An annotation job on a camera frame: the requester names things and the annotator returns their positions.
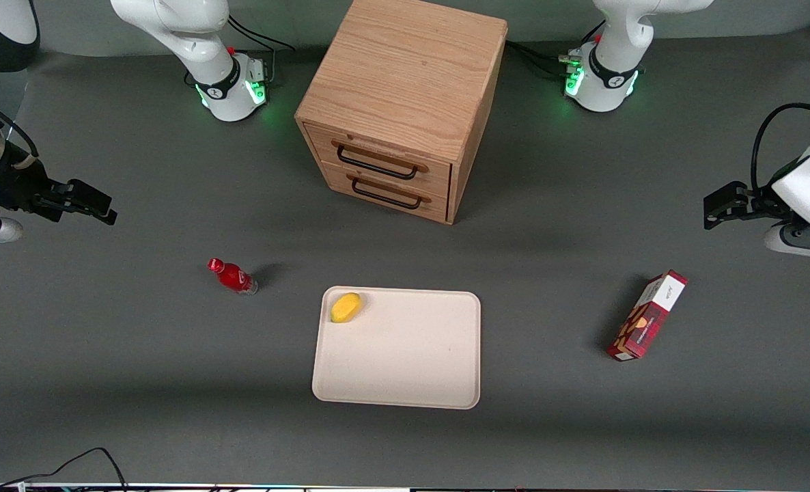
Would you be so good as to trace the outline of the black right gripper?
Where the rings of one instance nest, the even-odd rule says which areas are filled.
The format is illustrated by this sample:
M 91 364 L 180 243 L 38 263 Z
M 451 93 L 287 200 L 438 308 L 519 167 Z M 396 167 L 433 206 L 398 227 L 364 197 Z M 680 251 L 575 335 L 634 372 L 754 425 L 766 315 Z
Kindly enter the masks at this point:
M 68 196 L 65 187 L 49 178 L 39 161 L 21 170 L 0 164 L 0 211 L 22 211 L 53 222 L 65 213 L 81 214 L 108 226 L 115 224 L 118 213 L 111 208 L 111 196 L 82 180 L 68 181 Z

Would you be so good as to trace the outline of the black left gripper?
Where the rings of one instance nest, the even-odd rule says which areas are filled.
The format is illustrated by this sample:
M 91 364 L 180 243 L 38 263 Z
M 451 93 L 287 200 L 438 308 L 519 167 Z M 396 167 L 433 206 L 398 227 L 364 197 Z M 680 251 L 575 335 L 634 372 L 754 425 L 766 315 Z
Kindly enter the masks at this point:
M 725 221 L 758 219 L 790 221 L 790 207 L 769 186 L 752 190 L 741 181 L 733 181 L 703 199 L 704 230 Z

